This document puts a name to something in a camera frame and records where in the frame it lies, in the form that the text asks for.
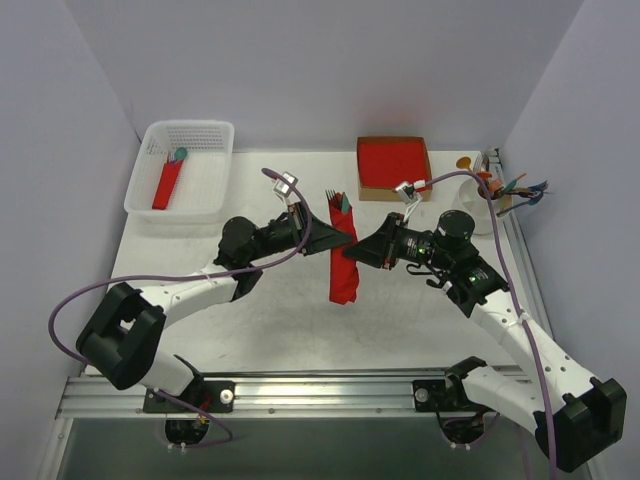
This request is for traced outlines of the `red paper napkin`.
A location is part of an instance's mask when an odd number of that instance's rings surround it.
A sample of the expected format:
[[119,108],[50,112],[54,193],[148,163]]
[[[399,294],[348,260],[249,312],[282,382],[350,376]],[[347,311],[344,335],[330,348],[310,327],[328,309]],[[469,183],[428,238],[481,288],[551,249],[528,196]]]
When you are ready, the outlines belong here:
[[332,249],[330,254],[329,300],[336,304],[346,305],[356,301],[360,282],[356,261],[343,256],[344,249],[358,241],[353,209],[351,207],[347,214],[343,214],[341,209],[336,209],[328,204],[328,211],[331,225],[351,237],[345,246]]

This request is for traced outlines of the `white plastic perforated basket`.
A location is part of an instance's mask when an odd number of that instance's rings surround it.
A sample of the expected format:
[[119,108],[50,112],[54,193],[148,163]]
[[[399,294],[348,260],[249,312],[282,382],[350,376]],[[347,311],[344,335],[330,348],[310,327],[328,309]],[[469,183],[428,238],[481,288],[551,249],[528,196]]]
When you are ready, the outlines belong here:
[[[125,211],[156,223],[212,223],[224,205],[235,129],[227,121],[167,120],[150,125],[143,137],[124,200]],[[185,147],[188,155],[165,210],[152,202],[163,164]]]

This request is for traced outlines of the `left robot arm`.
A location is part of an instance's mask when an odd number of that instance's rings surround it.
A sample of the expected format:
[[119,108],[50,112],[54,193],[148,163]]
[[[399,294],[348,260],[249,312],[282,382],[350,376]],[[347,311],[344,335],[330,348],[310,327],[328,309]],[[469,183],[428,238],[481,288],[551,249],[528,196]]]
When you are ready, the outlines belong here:
[[215,260],[186,281],[142,288],[124,281],[111,287],[80,333],[76,349],[116,389],[140,384],[166,392],[180,411],[193,410],[202,399],[199,373],[161,349],[163,331],[201,310],[248,295],[262,276],[257,260],[288,250],[313,255],[352,239],[299,202],[264,227],[233,217],[223,226]]

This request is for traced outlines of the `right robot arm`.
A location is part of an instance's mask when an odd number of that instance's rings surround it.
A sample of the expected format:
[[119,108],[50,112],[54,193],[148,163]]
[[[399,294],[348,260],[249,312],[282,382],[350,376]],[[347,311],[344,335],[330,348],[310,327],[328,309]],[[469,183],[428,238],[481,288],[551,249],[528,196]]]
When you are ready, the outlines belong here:
[[378,269],[400,261],[424,267],[428,285],[487,332],[529,377],[521,384],[471,356],[445,373],[446,402],[485,406],[530,432],[552,466],[573,472],[617,443],[623,433],[627,393],[615,379],[601,380],[573,360],[531,316],[518,309],[507,280],[471,242],[472,217],[448,210],[434,230],[408,228],[391,213],[344,256]]

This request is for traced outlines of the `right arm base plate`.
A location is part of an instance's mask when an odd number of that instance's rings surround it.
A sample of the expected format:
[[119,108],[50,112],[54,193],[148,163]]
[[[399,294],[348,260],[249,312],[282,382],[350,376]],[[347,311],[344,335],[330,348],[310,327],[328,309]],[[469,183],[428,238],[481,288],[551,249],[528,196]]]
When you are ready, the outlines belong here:
[[462,412],[469,406],[458,404],[449,395],[442,379],[418,379],[412,382],[414,410],[420,413]]

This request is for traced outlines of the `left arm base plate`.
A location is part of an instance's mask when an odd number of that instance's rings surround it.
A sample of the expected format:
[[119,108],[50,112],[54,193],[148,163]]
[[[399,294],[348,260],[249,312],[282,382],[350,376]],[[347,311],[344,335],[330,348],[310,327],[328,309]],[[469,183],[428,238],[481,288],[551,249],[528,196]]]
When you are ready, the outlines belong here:
[[[194,380],[177,399],[208,413],[230,413],[233,411],[236,384],[230,380]],[[152,390],[145,393],[142,410],[149,414],[188,412]]]

